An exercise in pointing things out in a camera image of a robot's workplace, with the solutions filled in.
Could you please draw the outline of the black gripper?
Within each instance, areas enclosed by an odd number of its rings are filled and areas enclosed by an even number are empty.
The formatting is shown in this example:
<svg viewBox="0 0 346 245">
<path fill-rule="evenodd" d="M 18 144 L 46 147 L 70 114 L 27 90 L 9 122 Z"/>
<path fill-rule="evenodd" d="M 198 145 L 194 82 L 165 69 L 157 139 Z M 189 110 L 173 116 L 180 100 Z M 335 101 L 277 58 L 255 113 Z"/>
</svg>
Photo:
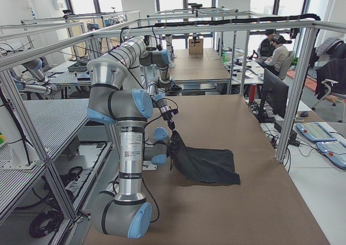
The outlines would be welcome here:
<svg viewBox="0 0 346 245">
<path fill-rule="evenodd" d="M 172 120 L 173 113 L 172 113 L 171 109 L 163 109 L 162 110 L 162 117 L 168 123 L 168 127 L 170 128 L 170 130 L 174 131 L 175 130 L 175 123 Z"/>
</svg>

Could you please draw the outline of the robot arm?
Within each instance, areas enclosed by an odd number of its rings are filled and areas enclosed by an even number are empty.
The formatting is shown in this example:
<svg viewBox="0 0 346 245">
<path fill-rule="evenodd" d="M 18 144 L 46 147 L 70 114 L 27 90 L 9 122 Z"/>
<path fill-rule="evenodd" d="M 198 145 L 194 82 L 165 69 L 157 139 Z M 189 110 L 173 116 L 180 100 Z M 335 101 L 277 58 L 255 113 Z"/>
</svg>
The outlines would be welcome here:
<svg viewBox="0 0 346 245">
<path fill-rule="evenodd" d="M 172 113 L 157 98 L 157 88 L 171 86 L 170 62 L 170 52 L 152 50 L 144 36 L 134 36 L 90 61 L 87 65 L 91 77 L 88 118 L 144 133 L 154 107 L 158 107 L 173 127 Z M 151 65 L 156 66 L 160 74 L 145 88 L 140 68 Z"/>
<path fill-rule="evenodd" d="M 144 127 L 160 96 L 156 89 L 122 90 L 128 66 L 113 57 L 93 59 L 87 67 L 92 81 L 88 118 L 121 129 L 118 191 L 108 188 L 98 194 L 91 210 L 92 225 L 106 235 L 140 239 L 152 216 L 152 205 L 142 192 Z"/>
</svg>

